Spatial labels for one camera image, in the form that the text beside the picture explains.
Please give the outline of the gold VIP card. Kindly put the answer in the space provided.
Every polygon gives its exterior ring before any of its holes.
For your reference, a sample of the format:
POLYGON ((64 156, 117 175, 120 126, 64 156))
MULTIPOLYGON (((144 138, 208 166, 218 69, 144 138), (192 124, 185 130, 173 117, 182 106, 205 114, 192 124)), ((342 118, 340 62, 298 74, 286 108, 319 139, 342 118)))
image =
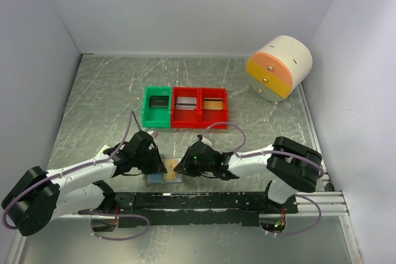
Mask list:
POLYGON ((178 158, 168 158, 164 161, 164 165, 168 172, 163 175, 163 180, 166 183, 178 183, 182 181, 182 175, 173 171, 174 167, 179 163, 178 158))

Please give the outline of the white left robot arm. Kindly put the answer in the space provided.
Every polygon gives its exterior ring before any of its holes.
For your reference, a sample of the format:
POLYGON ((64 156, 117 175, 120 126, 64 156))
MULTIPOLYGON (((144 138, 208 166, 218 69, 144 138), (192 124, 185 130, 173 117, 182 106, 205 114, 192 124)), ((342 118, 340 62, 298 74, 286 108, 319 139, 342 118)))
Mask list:
POLYGON ((42 230, 50 221, 73 212, 110 213, 116 205, 108 180, 141 174, 166 173, 154 130, 136 132, 130 141, 108 148, 98 156, 61 169, 30 168, 1 203, 2 223, 23 236, 42 230))

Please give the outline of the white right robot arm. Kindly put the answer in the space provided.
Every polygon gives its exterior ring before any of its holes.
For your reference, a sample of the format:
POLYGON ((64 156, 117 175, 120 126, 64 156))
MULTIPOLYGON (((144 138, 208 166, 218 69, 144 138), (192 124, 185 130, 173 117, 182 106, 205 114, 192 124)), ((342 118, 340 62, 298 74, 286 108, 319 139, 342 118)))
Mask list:
POLYGON ((286 137, 277 137, 273 144, 247 152, 220 153, 203 140, 188 147, 174 172, 190 177, 211 173, 223 181, 267 170, 276 179, 269 184, 263 207, 276 213, 298 192, 313 193, 324 175, 322 155, 286 137))

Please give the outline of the silver card in red bin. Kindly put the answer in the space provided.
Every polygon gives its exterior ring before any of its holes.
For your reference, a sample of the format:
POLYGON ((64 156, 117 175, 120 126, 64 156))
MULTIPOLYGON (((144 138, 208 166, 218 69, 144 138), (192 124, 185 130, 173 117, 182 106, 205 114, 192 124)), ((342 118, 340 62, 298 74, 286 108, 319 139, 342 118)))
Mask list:
POLYGON ((197 98, 178 96, 176 98, 175 108, 181 110, 195 110, 197 108, 197 98))

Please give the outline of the black card in green bin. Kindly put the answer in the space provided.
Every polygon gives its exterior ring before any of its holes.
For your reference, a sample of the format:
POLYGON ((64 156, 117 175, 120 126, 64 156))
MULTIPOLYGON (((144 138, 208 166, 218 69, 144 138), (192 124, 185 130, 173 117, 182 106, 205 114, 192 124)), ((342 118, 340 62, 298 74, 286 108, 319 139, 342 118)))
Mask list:
POLYGON ((170 97, 166 95, 155 95, 149 99, 150 108, 168 108, 170 97))

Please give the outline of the orange card in red bin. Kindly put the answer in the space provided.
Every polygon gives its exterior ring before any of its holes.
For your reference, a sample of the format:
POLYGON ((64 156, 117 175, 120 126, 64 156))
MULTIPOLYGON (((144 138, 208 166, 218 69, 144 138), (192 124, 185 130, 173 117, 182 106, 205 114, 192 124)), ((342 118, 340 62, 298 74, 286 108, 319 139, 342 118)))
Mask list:
POLYGON ((211 111, 220 111, 223 109, 222 98, 204 98, 202 103, 202 109, 211 111))

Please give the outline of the red plastic bin middle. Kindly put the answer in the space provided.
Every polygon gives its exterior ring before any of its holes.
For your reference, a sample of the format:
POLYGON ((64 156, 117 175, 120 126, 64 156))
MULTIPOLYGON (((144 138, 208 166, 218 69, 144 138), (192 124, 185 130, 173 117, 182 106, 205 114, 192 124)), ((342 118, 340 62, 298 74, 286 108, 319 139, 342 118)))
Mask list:
POLYGON ((202 114, 200 90, 194 87, 173 87, 171 100, 171 127, 197 129, 202 114))

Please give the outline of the red plastic bin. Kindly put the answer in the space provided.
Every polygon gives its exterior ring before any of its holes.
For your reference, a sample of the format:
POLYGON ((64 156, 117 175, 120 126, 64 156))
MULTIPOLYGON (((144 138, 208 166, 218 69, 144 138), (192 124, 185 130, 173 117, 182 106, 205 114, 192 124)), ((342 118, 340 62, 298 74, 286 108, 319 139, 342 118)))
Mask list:
POLYGON ((225 88, 201 88, 202 111, 200 128, 207 128, 216 122, 228 122, 228 94, 225 88))
POLYGON ((171 100, 171 127, 197 129, 202 114, 200 90, 194 87, 173 87, 171 100))

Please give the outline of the green plastic bin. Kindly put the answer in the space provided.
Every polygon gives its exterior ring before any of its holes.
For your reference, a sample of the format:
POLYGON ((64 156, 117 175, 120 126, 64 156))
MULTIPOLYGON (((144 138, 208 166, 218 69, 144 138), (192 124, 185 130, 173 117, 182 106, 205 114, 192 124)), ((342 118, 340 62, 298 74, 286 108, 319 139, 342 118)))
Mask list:
POLYGON ((173 88, 160 86, 146 86, 142 106, 142 124, 146 128, 170 128, 171 101, 173 88), (170 97, 168 108, 150 108, 149 99, 155 95, 170 97))

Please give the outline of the red plastic bin right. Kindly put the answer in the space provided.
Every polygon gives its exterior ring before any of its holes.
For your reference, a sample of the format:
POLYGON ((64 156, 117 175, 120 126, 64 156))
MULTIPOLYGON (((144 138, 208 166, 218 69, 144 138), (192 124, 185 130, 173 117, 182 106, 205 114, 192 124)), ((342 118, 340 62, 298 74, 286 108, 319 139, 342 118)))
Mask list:
POLYGON ((228 94, 225 88, 201 88, 202 111, 200 128, 207 128, 216 122, 228 122, 228 94))

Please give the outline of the round beige drawer cabinet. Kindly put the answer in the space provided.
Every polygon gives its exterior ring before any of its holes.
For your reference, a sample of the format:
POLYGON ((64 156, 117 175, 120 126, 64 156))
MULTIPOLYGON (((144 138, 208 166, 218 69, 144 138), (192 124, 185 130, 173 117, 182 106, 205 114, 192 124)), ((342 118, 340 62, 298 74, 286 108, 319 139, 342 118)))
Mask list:
POLYGON ((255 52, 246 64, 246 81, 259 96, 280 102, 308 76, 312 54, 299 40, 280 35, 255 52))

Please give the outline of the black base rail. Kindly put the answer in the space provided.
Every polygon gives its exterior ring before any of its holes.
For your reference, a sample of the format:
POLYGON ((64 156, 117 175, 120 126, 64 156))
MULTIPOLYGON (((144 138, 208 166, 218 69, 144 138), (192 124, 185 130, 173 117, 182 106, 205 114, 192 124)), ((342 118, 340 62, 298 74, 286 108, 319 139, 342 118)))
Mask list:
POLYGON ((98 207, 86 207, 79 211, 93 210, 101 215, 119 217, 119 228, 144 226, 139 218, 122 218, 121 215, 141 215, 152 226, 185 226, 190 224, 240 224, 260 226, 260 215, 280 217, 282 210, 296 214, 295 196, 285 203, 272 202, 268 198, 269 186, 263 192, 114 192, 104 187, 105 199, 98 207))

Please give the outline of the aluminium frame rail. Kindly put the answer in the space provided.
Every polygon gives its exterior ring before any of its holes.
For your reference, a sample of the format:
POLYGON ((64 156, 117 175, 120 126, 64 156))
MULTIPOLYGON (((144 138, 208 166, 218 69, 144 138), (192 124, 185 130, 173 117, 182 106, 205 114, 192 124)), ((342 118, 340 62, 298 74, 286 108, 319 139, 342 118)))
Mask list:
POLYGON ((347 215, 341 192, 295 194, 284 204, 271 202, 264 192, 119 192, 114 202, 95 211, 99 215, 136 214, 144 216, 193 215, 261 215, 279 217, 281 209, 288 215, 347 215))

